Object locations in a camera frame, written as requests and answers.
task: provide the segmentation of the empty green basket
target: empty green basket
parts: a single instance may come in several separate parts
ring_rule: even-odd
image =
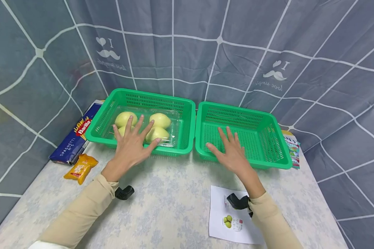
[[[245,147],[245,156],[252,167],[292,167],[287,144],[273,115],[211,102],[201,102],[198,106],[195,149],[202,159],[217,161],[205,146],[207,142],[224,153],[217,128],[222,128],[226,134],[226,126],[230,127],[233,134],[238,133],[240,144]]]
[[[118,115],[116,111],[119,107],[177,111],[180,115],[177,146],[158,146],[152,153],[166,156],[179,156],[188,154],[193,149],[195,103],[192,100],[129,89],[115,89],[111,92],[86,131],[86,138],[88,141],[98,142],[116,148],[116,140],[114,139],[112,125]]]

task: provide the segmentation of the floral tablecloth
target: floral tablecloth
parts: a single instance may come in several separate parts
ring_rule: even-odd
[[[65,180],[65,165],[48,162],[0,226],[0,248],[31,245],[85,185],[99,174],[113,149],[90,143],[99,163],[82,186]],[[304,248],[346,248],[345,241],[300,154],[301,169],[258,170]],[[77,248],[264,248],[209,237],[210,186],[245,191],[239,179],[218,163],[185,157],[151,156],[119,182],[131,185],[130,199],[115,199]]]

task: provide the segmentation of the spaghetti box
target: spaghetti box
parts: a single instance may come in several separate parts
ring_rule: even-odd
[[[74,165],[76,163],[79,155],[83,153],[89,143],[84,134],[102,104],[103,102],[100,100],[93,102],[72,131],[50,155],[51,161],[66,165]]]

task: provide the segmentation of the gray fabric backdrop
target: gray fabric backdrop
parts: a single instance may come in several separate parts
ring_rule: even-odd
[[[1,0],[0,223],[118,87],[271,112],[374,248],[374,0]]]

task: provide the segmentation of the yellow snack bag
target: yellow snack bag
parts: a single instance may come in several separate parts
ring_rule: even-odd
[[[97,163],[98,161],[94,157],[81,154],[72,169],[64,175],[64,178],[78,181],[79,185],[82,185],[91,168],[96,166]]]

